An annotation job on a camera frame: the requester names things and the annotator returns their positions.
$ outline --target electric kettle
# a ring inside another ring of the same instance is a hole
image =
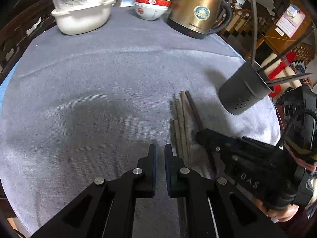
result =
[[[221,8],[226,18],[213,28]],[[204,39],[225,28],[232,18],[232,8],[224,0],[178,0],[167,18],[167,24],[187,36]]]

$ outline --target kettle handle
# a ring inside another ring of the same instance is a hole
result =
[[[229,22],[231,21],[233,11],[232,11],[232,8],[230,6],[230,3],[228,3],[227,1],[224,1],[224,0],[220,0],[220,1],[221,1],[220,9],[223,7],[226,10],[226,18],[223,20],[223,22],[220,25],[212,28],[210,30],[210,32],[208,33],[208,35],[222,30],[223,28],[228,26]]]

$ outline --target metal rivet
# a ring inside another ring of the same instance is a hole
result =
[[[105,180],[102,177],[97,177],[94,181],[95,184],[101,185],[105,182]]]
[[[143,172],[143,170],[141,168],[134,168],[132,170],[132,173],[134,173],[135,175],[140,175]]]
[[[224,177],[219,177],[219,178],[217,179],[217,182],[218,182],[219,184],[226,184],[226,183],[227,183],[227,179],[224,178]]]
[[[183,168],[181,168],[180,169],[180,172],[182,173],[182,174],[188,174],[189,172],[190,172],[190,170],[187,168],[187,167],[183,167]]]

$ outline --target table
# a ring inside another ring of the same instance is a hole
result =
[[[244,60],[216,34],[193,39],[165,20],[115,7],[95,31],[66,36],[55,26],[25,51],[3,100],[0,177],[30,233],[96,177],[112,180],[134,168],[154,143],[156,196],[137,201],[133,236],[180,237],[164,145],[174,145],[171,103],[181,90],[191,92],[205,127],[271,144],[279,139],[268,97],[239,116],[218,99],[217,90]],[[210,177],[206,152],[191,141],[191,153],[193,168]]]

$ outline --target round teal sticker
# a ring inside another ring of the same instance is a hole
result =
[[[194,9],[194,15],[199,20],[206,20],[210,16],[210,10],[205,6],[198,5]]]

